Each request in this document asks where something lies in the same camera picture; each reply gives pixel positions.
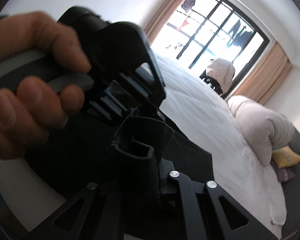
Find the person left hand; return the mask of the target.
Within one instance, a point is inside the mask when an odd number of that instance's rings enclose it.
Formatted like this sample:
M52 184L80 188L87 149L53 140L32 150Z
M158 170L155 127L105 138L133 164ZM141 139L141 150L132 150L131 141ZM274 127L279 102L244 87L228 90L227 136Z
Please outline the person left hand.
M33 47L49 50L65 67L78 72L91 70L74 29L35 11L0 19L0 62ZM35 76L28 76L13 93L0 89L0 159L19 158L24 152L47 141L49 132L63 128L68 115L84 102L77 85L56 94Z

